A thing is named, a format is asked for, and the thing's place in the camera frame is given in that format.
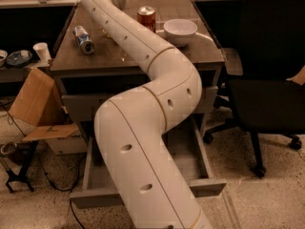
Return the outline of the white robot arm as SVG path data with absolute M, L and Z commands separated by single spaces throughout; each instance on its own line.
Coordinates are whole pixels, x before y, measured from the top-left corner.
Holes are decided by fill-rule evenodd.
M 138 229 L 213 229 L 162 135 L 202 93 L 199 73 L 175 46 L 124 11 L 126 0 L 81 0 L 149 82 L 106 100 L 94 118 L 99 151 Z

